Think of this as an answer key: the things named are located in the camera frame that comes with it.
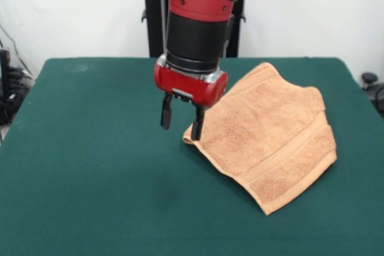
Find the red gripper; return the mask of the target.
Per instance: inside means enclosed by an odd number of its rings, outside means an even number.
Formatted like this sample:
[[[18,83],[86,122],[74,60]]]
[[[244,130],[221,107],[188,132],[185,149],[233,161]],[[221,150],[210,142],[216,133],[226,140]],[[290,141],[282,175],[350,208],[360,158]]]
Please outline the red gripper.
[[[191,140],[199,141],[205,118],[204,107],[212,107],[223,96],[228,83],[228,74],[219,68],[211,74],[186,73],[171,67],[166,55],[161,55],[154,67],[154,82],[159,89],[168,92],[165,93],[161,108],[163,129],[170,128],[172,94],[180,95],[200,105],[196,107],[196,118],[191,130]]]

